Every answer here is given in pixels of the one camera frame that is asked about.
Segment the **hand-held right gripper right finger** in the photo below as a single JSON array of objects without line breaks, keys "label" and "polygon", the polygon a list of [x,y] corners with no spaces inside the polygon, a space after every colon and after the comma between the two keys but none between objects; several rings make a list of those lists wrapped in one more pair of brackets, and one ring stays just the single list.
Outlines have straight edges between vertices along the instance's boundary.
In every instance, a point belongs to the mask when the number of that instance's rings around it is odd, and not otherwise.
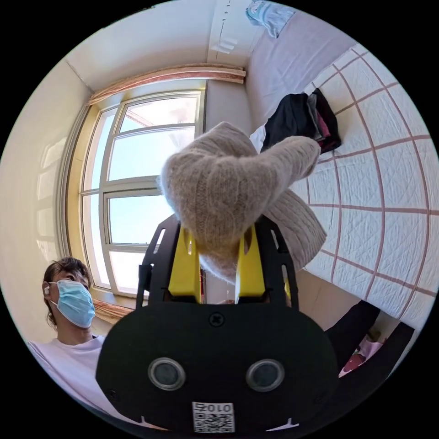
[{"label": "hand-held right gripper right finger", "polygon": [[235,281],[235,304],[260,302],[265,294],[256,228],[252,225],[241,237]]}]

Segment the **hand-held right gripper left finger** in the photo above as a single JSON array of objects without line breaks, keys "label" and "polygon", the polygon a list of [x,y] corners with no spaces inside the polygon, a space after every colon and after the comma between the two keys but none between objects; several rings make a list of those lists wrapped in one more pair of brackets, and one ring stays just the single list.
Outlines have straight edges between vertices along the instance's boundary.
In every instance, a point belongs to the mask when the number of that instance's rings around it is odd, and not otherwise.
[{"label": "hand-held right gripper left finger", "polygon": [[198,247],[190,231],[180,227],[168,291],[175,301],[201,304]]}]

